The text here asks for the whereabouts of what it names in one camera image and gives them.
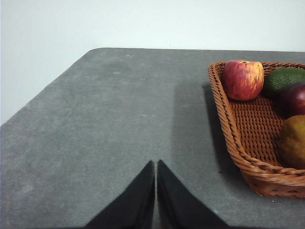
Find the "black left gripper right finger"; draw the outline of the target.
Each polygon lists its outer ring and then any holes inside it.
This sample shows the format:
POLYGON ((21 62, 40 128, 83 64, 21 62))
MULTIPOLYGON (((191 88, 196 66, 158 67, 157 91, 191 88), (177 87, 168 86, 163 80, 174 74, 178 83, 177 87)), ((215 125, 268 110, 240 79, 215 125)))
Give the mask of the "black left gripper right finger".
POLYGON ((158 202, 173 229, 227 229, 228 224, 199 201, 169 167, 157 163, 158 202))

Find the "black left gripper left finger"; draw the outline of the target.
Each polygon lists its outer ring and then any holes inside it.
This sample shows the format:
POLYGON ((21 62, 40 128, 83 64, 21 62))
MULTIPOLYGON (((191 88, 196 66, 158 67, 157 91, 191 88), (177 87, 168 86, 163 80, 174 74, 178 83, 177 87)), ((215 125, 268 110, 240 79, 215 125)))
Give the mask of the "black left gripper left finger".
POLYGON ((149 161, 128 187, 85 227, 87 229, 150 229, 154 203, 154 163, 149 161))

